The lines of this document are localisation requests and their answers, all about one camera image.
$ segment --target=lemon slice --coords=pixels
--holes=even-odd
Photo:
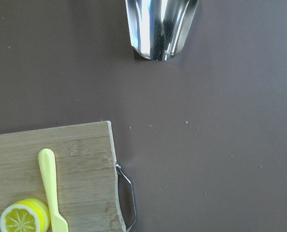
[[[1,232],[46,232],[49,224],[48,208],[36,198],[10,205],[0,217]]]

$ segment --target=stainless steel scoop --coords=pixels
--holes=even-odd
[[[197,0],[125,0],[130,41],[150,60],[168,60],[183,50]]]

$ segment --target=toy lemon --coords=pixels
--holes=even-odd
[[[1,232],[46,232],[49,225],[48,207],[36,198],[15,202],[0,217]]]

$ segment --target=wooden cutting board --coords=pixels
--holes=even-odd
[[[109,121],[0,135],[0,216],[24,198],[47,203],[38,164],[43,148],[55,153],[60,214],[69,232],[126,231]]]

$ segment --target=shiny metal container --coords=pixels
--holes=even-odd
[[[183,50],[197,0],[125,0],[130,41],[150,60],[168,60]]]

